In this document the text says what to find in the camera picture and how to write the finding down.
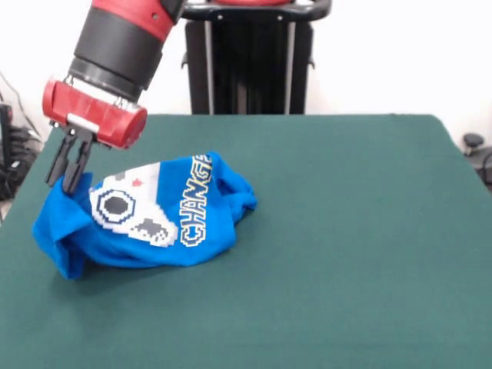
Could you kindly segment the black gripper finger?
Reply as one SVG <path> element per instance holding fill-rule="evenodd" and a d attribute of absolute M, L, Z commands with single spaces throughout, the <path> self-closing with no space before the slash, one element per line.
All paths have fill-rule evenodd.
<path fill-rule="evenodd" d="M 81 175 L 85 170 L 91 154 L 91 147 L 94 143 L 95 135 L 85 132 L 80 137 L 80 147 L 75 161 L 70 162 L 65 170 L 65 175 L 62 182 L 62 189 L 66 194 L 73 194 L 78 187 Z"/>
<path fill-rule="evenodd" d="M 63 139 L 61 140 L 61 144 L 58 146 L 58 150 L 56 151 L 45 179 L 46 184 L 50 188 L 55 185 L 59 178 L 65 175 L 69 163 L 68 155 L 75 143 L 75 140 L 75 133 L 73 133 L 71 129 L 64 131 Z"/>

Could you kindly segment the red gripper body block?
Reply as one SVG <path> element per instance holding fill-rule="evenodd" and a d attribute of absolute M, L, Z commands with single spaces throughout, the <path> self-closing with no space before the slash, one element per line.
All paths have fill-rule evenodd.
<path fill-rule="evenodd" d="M 147 110 L 139 105 L 120 108 L 56 80 L 45 86 L 42 110 L 63 128 L 87 131 L 97 142 L 121 149 L 140 138 L 148 118 Z"/>

